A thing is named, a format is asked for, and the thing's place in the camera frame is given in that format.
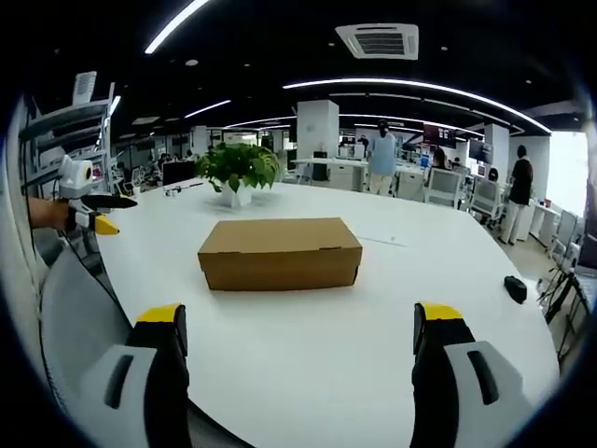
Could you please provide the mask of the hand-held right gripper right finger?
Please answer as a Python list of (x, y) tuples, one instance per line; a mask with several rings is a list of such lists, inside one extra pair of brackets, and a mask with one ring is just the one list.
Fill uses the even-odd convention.
[(519, 371), (448, 305), (414, 305), (412, 447), (506, 447), (532, 406)]

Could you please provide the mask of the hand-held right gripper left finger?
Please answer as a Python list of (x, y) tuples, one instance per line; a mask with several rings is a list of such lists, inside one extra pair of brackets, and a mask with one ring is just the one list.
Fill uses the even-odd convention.
[(90, 369), (90, 432), (100, 447), (188, 447), (187, 321), (181, 303), (141, 314)]

